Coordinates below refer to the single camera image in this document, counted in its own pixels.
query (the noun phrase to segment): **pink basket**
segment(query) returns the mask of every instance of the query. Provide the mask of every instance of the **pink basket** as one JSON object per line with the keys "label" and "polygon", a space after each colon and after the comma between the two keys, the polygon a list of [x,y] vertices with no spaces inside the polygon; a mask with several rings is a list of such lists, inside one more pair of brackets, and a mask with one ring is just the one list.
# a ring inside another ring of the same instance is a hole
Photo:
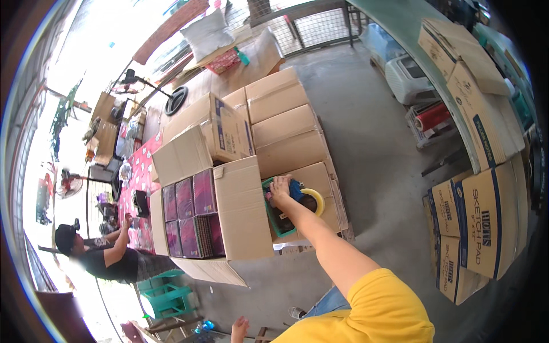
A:
{"label": "pink basket", "polygon": [[240,59],[237,52],[234,49],[230,49],[226,53],[217,56],[212,62],[206,64],[206,68],[219,75],[239,62]]}

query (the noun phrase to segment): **yellow sleeve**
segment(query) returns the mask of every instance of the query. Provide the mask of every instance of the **yellow sleeve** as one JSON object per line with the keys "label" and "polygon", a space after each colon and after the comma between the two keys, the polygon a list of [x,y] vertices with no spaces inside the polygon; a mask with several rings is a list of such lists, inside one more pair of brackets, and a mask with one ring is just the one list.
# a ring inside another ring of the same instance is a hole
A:
{"label": "yellow sleeve", "polygon": [[376,269],[347,295],[347,324],[373,342],[432,342],[435,329],[417,295],[388,269]]}

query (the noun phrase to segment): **black t-shirt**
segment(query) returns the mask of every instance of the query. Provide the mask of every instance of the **black t-shirt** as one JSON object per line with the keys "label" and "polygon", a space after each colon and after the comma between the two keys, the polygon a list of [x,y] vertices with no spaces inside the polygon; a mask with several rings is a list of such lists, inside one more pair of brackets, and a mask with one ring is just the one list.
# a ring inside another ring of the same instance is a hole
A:
{"label": "black t-shirt", "polygon": [[126,248],[122,259],[106,268],[103,250],[112,248],[114,243],[110,243],[106,238],[101,237],[85,239],[84,245],[89,246],[89,250],[80,255],[78,260],[84,265],[88,273],[105,280],[137,281],[139,254],[136,250]]}

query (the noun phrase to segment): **jeans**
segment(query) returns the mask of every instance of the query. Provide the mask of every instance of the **jeans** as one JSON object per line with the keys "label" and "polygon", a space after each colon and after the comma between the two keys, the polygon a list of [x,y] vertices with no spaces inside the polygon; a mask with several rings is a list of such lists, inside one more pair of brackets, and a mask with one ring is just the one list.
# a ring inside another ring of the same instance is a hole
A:
{"label": "jeans", "polygon": [[332,287],[324,296],[319,300],[319,302],[316,303],[308,312],[306,315],[304,315],[301,319],[308,318],[308,317],[314,317],[314,316],[321,316],[323,314],[337,311],[337,310],[350,310],[351,305],[349,305],[349,302],[345,299],[343,294],[339,291],[339,289],[334,286]]}

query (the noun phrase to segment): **white pillow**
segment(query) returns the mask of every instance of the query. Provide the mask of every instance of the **white pillow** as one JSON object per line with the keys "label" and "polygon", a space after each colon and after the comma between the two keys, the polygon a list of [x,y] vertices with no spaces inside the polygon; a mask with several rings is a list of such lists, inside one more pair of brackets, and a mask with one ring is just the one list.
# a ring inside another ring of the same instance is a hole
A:
{"label": "white pillow", "polygon": [[229,32],[220,9],[195,21],[180,32],[191,45],[196,61],[234,42],[234,37]]}

